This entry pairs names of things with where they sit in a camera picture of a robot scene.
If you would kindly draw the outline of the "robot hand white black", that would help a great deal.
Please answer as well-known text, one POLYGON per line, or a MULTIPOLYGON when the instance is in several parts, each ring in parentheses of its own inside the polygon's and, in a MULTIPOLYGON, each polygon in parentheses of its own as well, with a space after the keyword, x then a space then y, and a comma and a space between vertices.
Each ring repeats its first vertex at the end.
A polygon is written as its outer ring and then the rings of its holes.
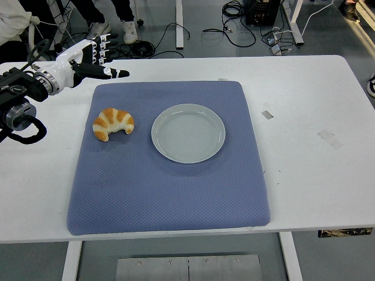
POLYGON ((128 77, 126 70, 117 70, 105 65, 111 62, 110 46, 116 35, 106 33, 92 39, 83 39, 60 54, 48 72, 57 82, 57 89, 74 88, 85 78, 109 80, 128 77))

